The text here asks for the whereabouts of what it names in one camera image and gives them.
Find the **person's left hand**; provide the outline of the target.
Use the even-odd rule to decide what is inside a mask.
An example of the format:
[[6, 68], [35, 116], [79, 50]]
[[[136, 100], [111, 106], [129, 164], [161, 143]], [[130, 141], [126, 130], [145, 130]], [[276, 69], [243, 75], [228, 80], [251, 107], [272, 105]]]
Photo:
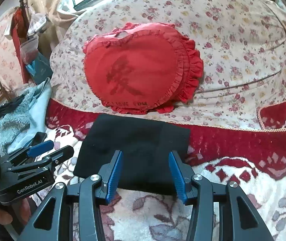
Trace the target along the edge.
[[0, 206], [0, 240], [12, 240], [10, 232], [21, 234], [25, 225], [31, 218], [33, 207], [32, 201], [27, 197], [13, 203], [11, 206]]

